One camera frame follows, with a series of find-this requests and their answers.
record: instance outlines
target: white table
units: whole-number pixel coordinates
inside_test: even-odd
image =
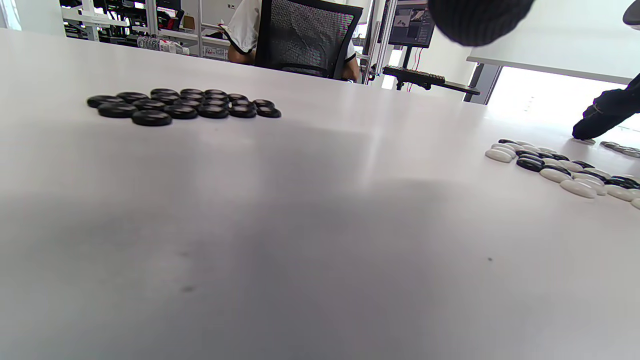
[[[8,30],[0,48],[3,360],[640,356],[640,211],[483,152],[637,161],[437,97]],[[284,116],[147,128],[84,103],[155,87]]]

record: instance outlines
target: computer monitor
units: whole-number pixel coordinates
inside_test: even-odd
[[[435,23],[428,0],[398,0],[389,45],[429,47]]]

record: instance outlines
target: mesh chair back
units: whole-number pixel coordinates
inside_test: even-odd
[[[361,14],[322,0],[262,0],[255,64],[339,79]]]

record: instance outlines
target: person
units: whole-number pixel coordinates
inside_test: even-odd
[[[243,0],[229,24],[222,26],[231,43],[227,58],[232,63],[253,65],[258,44],[261,8],[262,0]],[[356,83],[360,80],[360,66],[351,40],[342,68],[342,77]]]

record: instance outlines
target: keyboard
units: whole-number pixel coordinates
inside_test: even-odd
[[[382,69],[384,75],[395,76],[402,83],[420,84],[444,84],[444,76],[429,74],[428,72],[409,70],[399,66],[385,66]]]

